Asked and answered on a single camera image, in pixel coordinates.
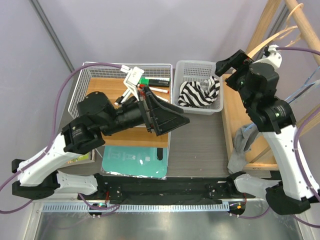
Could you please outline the black white striped tank top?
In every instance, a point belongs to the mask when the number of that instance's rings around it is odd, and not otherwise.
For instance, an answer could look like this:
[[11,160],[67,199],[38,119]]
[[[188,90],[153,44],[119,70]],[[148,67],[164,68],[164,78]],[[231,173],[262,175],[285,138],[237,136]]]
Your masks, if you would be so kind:
[[177,102],[182,107],[202,108],[212,105],[218,98],[221,83],[210,76],[206,81],[207,90],[201,87],[199,81],[184,81],[179,88]]

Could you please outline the blue wire hanger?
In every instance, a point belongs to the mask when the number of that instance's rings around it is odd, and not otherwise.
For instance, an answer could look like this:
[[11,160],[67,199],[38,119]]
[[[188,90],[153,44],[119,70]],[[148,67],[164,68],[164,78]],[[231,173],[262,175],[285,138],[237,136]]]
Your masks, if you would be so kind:
[[301,98],[304,94],[310,92],[312,89],[316,89],[320,86],[320,80],[315,80],[314,82],[310,82],[312,77],[316,74],[316,72],[320,69],[320,67],[317,67],[316,70],[307,78],[307,80],[304,82],[304,84],[299,87],[295,92],[293,92],[291,95],[289,95],[285,101],[289,104],[296,101],[298,98]]

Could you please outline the grey garment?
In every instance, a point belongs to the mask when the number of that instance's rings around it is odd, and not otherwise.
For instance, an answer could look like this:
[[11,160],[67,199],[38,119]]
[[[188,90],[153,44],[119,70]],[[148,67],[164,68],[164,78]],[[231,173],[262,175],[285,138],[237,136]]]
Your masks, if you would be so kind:
[[246,153],[251,150],[251,145],[260,135],[254,123],[243,125],[237,129],[233,138],[233,150],[227,165],[230,174],[242,171],[248,164]]

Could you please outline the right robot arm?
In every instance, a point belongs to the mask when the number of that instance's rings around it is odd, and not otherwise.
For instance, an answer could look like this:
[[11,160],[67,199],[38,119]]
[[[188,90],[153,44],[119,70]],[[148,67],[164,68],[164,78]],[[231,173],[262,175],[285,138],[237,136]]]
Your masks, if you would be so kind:
[[281,176],[279,181],[266,180],[239,171],[226,179],[225,190],[233,198],[245,193],[264,199],[279,215],[295,215],[319,202],[320,186],[299,142],[302,128],[297,127],[289,103],[276,96],[280,50],[272,46],[259,60],[238,50],[215,64],[217,76],[234,69],[226,84],[239,93],[247,115],[268,142]]

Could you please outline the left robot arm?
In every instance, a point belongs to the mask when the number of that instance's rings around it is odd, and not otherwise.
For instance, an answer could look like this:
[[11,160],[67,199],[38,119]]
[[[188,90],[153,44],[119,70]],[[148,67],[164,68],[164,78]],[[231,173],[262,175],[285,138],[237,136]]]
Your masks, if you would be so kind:
[[147,86],[120,107],[114,107],[103,92],[92,92],[78,103],[77,110],[78,117],[45,149],[27,160],[12,161],[11,171],[17,175],[11,186],[14,196],[40,200],[54,194],[80,194],[100,200],[108,191],[102,175],[72,175],[60,168],[103,146],[105,137],[127,129],[145,125],[148,132],[162,136],[190,122],[180,107],[160,99]]

